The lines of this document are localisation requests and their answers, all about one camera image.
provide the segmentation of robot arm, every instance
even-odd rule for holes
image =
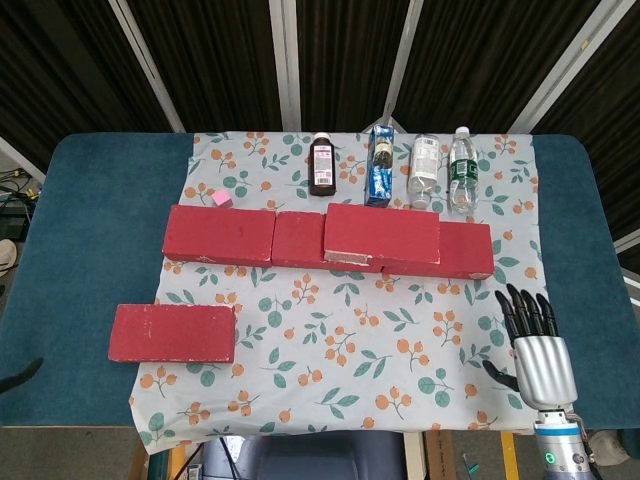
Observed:
[[[499,291],[496,298],[515,350],[516,376],[499,371],[488,360],[482,365],[491,378],[520,392],[524,403],[538,410],[534,431],[547,480],[600,479],[592,457],[585,451],[581,421],[573,414],[578,393],[553,309],[540,294],[536,302],[527,291],[518,292],[513,285],[507,285],[507,290],[511,301]]]

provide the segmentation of black finger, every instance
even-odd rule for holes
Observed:
[[[507,297],[505,297],[502,292],[496,290],[496,298],[498,299],[498,303],[500,304],[500,308],[502,308],[502,315],[504,316],[504,325],[507,329],[507,334],[509,335],[509,340],[511,341],[511,346],[513,347],[513,341],[521,336],[520,331],[516,325],[516,316],[513,313],[513,308],[509,303]]]
[[[529,318],[527,315],[527,309],[524,306],[524,300],[520,296],[520,292],[516,290],[516,287],[507,283],[507,290],[511,294],[511,300],[513,301],[513,307],[516,311],[516,321],[518,330],[522,332],[525,337],[531,336],[531,327],[529,326]]]
[[[538,308],[536,300],[526,290],[520,290],[520,295],[522,295],[524,303],[527,305],[530,326],[534,335],[548,335],[549,332],[545,331],[542,325],[542,316],[540,315],[540,309]]]
[[[496,368],[496,366],[491,363],[489,360],[483,360],[482,366],[489,374],[491,378],[493,378],[496,382],[505,387],[510,388],[514,392],[519,392],[520,388],[518,387],[518,379],[513,375],[509,375],[508,373],[503,373]]]
[[[556,324],[556,317],[553,314],[553,309],[551,308],[551,304],[549,301],[544,298],[542,295],[537,294],[536,299],[540,304],[540,308],[542,309],[542,319],[547,327],[547,331],[549,335],[552,337],[558,336],[558,325]]]

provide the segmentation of table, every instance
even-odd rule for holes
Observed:
[[[137,366],[107,360],[118,303],[154,300],[169,206],[189,134],[72,135],[56,149],[0,324],[0,376],[43,356],[0,396],[3,425],[131,425]],[[549,296],[589,428],[640,426],[640,338],[588,157],[573,138],[533,137]]]

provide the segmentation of tablecloth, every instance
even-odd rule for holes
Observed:
[[[397,134],[390,208],[409,208],[414,135]],[[479,206],[449,212],[451,135],[439,135],[430,209],[443,220],[491,226],[496,272],[486,281],[163,262],[156,301],[234,305],[233,365],[142,364],[130,398],[149,452],[217,434],[334,429],[529,428],[534,412],[495,384],[480,362],[513,370],[491,292],[509,281],[544,292],[531,137],[478,135]],[[238,208],[326,211],[361,204],[368,136],[333,134],[337,194],[310,197],[311,136],[196,134],[180,203],[211,206],[227,188]]]

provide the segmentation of red brick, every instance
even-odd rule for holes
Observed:
[[[279,267],[379,272],[381,267],[327,262],[322,247],[322,213],[282,212],[276,217],[271,261]]]
[[[324,258],[379,266],[436,263],[439,231],[435,213],[332,203]]]
[[[111,330],[114,362],[233,362],[232,307],[118,305]]]
[[[268,210],[174,205],[162,253],[181,262],[270,267],[275,221]]]
[[[382,271],[418,277],[490,277],[494,271],[491,229],[487,224],[441,222],[439,264],[384,267]]]

